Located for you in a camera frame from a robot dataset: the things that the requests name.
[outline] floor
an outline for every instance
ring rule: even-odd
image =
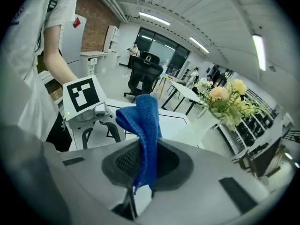
[[[108,98],[115,99],[123,102],[132,102],[133,96],[127,95],[123,96],[124,92],[130,92],[128,87],[128,81],[130,78],[130,70],[124,66],[116,66],[114,69],[107,70],[103,74],[96,74],[96,77]],[[168,88],[170,87],[170,81],[166,81],[165,88],[163,90],[162,96],[159,98],[160,91],[154,91],[151,93],[153,97],[158,100],[158,107],[160,108],[164,102],[169,98]],[[175,95],[165,106],[168,110],[173,110],[177,104],[180,102],[182,97]],[[176,112],[185,113],[189,106],[190,102],[183,101],[180,106],[177,108]],[[190,113],[187,115],[190,122],[193,122],[196,119],[196,116],[201,112],[202,108],[199,105],[195,105]],[[218,130],[210,129],[202,140],[202,144],[205,149],[218,153],[219,155],[225,158],[232,158],[233,154],[228,148],[228,145]]]

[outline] blue towel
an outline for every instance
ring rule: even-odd
[[[136,97],[136,106],[123,107],[116,111],[116,122],[126,131],[140,138],[142,164],[134,180],[135,193],[138,188],[157,179],[157,141],[161,136],[158,116],[158,101],[149,94]]]

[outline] ceiling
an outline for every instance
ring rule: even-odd
[[[116,0],[130,20],[165,30],[203,59],[244,75],[288,110],[298,111],[300,58],[295,35],[272,0]],[[139,16],[139,11],[171,23]],[[253,34],[262,35],[268,70],[259,69]],[[194,44],[194,37],[210,53]]]

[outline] fluorescent light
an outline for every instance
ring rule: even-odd
[[[168,47],[168,48],[170,48],[170,49],[172,49],[173,51],[175,51],[175,49],[174,48],[172,48],[172,47],[169,47],[168,45],[165,45],[166,47]]]
[[[253,35],[252,38],[253,38],[257,56],[258,56],[259,68],[262,71],[266,71],[267,70],[267,61],[266,61],[266,52],[264,50],[263,38],[260,35]]]
[[[147,37],[147,36],[144,36],[144,35],[142,35],[142,37],[143,37],[143,38],[145,38],[145,39],[152,40],[152,38],[150,38],[150,37]]]
[[[285,153],[285,155],[289,158],[289,159],[293,159],[293,157],[290,155],[290,154],[288,154],[287,152]]]
[[[203,47],[198,41],[196,41],[193,37],[190,37],[194,43],[196,43],[199,47],[201,47],[205,52],[210,53],[205,47]]]
[[[155,17],[155,16],[152,16],[152,15],[149,15],[149,14],[146,14],[146,13],[142,13],[142,12],[140,12],[140,15],[141,16],[145,16],[145,17],[148,17],[148,18],[152,18],[152,19],[154,19],[154,20],[156,20],[156,21],[159,21],[159,22],[161,22],[161,23],[163,23],[163,24],[165,24],[165,25],[170,25],[170,23],[169,22],[166,22],[166,21],[164,21],[164,20],[162,20],[162,19],[160,19],[160,18],[158,18],[158,17]]]

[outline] brick wall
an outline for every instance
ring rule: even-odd
[[[87,19],[81,51],[103,51],[108,26],[119,27],[118,18],[102,0],[77,0],[76,14]]]

